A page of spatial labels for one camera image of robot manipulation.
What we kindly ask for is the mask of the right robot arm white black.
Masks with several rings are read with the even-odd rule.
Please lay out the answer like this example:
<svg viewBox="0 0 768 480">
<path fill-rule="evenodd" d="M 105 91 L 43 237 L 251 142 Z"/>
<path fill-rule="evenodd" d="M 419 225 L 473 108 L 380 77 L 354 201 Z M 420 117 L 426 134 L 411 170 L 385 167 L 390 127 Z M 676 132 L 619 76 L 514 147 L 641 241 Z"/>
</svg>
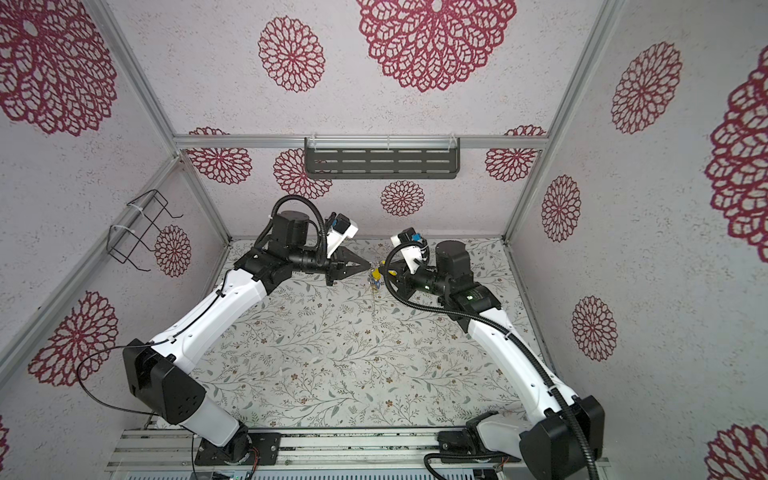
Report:
<svg viewBox="0 0 768 480">
<path fill-rule="evenodd" d="M 536 479 L 566 479 L 580 471 L 599 476 L 605 411 L 583 397 L 540 361 L 519 335 L 498 298 L 474 278 L 464 243 L 447 240 L 430 248 L 418 234 L 392 239 L 378 270 L 388 292 L 413 310 L 443 314 L 477 342 L 514 388 L 528 426 L 492 411 L 468 421 L 460 431 L 439 434 L 431 462 L 522 462 Z"/>
</svg>

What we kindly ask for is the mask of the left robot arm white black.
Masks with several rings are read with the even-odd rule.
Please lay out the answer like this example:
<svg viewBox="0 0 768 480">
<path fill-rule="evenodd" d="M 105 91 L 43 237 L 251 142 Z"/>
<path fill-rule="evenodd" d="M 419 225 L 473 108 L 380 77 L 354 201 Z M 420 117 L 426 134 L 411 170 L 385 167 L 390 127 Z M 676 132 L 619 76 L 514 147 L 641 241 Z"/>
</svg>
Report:
<svg viewBox="0 0 768 480">
<path fill-rule="evenodd" d="M 197 435 L 221 462 L 246 462 L 253 452 L 248 427 L 192 373 L 238 319 L 295 273 L 321 274 L 333 285 L 368 270 L 369 261 L 344 245 L 358 230 L 344 214 L 323 217 L 304 196 L 277 200 L 253 246 L 210 294 L 150 341 L 119 346 L 130 394 L 148 413 Z"/>
</svg>

